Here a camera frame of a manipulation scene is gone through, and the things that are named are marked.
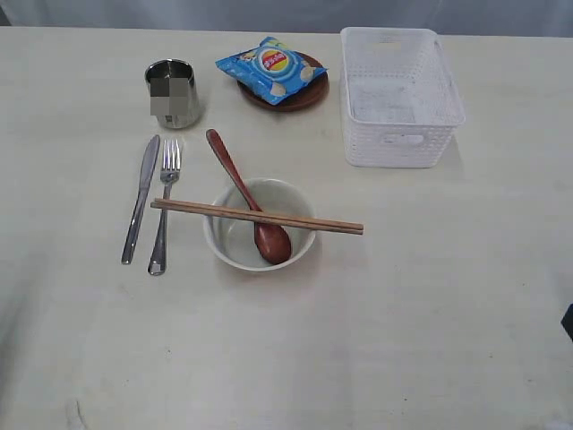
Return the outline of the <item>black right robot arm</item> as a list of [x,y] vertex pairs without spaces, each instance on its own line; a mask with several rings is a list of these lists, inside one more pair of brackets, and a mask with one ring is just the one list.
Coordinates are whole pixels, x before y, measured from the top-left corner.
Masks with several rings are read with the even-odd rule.
[[573,341],[573,304],[570,304],[560,320],[560,325]]

